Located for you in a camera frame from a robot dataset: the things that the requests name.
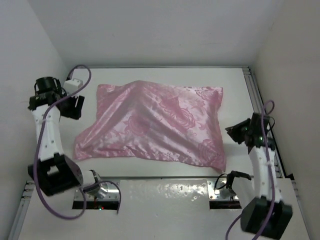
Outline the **pink satin pillowcase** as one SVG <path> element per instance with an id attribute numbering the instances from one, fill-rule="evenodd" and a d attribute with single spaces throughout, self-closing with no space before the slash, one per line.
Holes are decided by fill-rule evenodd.
<path id="1" fill-rule="evenodd" d="M 96 120 L 74 141 L 73 158 L 137 157 L 226 170 L 218 111 L 222 87 L 137 80 L 100 84 Z"/>

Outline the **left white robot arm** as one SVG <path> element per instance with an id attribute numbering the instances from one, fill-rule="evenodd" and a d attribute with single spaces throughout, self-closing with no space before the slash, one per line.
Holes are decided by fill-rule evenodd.
<path id="1" fill-rule="evenodd" d="M 42 192 L 53 196 L 75 187 L 88 187 L 87 193 L 97 195 L 100 187 L 94 186 L 100 176 L 94 171 L 82 171 L 63 150 L 59 122 L 61 117 L 79 120 L 85 98 L 76 94 L 57 106 L 50 106 L 83 86 L 83 81 L 68 78 L 63 84 L 54 77 L 41 77 L 35 81 L 34 96 L 29 99 L 40 144 L 37 179 Z"/>

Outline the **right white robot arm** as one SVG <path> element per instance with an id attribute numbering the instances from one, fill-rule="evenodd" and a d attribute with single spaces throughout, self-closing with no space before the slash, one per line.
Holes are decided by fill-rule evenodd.
<path id="1" fill-rule="evenodd" d="M 263 137 L 269 122 L 269 116 L 254 112 L 251 118 L 226 128 L 234 142 L 246 145 L 253 174 L 233 170 L 227 174 L 225 187 L 239 199 L 242 231 L 262 231 L 262 237 L 279 240 L 293 216 L 293 208 L 284 203 L 277 183 L 275 140 Z"/>

